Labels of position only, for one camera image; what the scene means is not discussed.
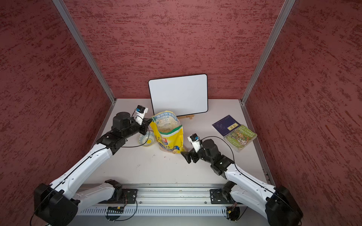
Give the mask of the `yellow oats bag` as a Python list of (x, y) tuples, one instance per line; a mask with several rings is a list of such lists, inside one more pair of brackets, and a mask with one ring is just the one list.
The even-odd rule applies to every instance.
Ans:
[(159, 148), (162, 151), (180, 154), (186, 152), (183, 125), (171, 111), (164, 111), (152, 117), (150, 123)]

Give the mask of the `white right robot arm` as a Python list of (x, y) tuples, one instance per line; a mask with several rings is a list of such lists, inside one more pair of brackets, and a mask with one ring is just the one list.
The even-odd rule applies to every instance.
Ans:
[(197, 134), (188, 137), (193, 148), (182, 152), (188, 163), (203, 160), (218, 176), (228, 182), (222, 188), (223, 198), (246, 205), (267, 219), (271, 226), (299, 226), (303, 212), (284, 186), (265, 183), (239, 167), (234, 159), (221, 154), (211, 137), (201, 140)]

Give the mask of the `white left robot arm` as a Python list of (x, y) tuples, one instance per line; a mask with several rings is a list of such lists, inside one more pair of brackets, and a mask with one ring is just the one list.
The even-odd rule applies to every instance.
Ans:
[(66, 226), (77, 214), (103, 201), (127, 203), (122, 185), (115, 180), (78, 192), (85, 180), (106, 160), (124, 147), (128, 138), (146, 135), (152, 118), (135, 110), (136, 116), (120, 112), (113, 118), (111, 131), (101, 136), (92, 149), (71, 169), (50, 184), (40, 184), (34, 191), (34, 216), (51, 226)]

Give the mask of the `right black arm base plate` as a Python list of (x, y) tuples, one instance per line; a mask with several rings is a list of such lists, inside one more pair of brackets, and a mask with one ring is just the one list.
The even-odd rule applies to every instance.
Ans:
[(212, 204), (235, 204), (235, 200), (230, 193), (219, 189), (210, 189), (210, 201)]

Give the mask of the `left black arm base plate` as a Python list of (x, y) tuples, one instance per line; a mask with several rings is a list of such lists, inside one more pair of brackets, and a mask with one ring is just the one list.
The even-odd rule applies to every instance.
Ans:
[(124, 188), (116, 188), (113, 195), (110, 199), (106, 201), (106, 203), (111, 204), (135, 204), (136, 198), (138, 194), (138, 189), (124, 189)]

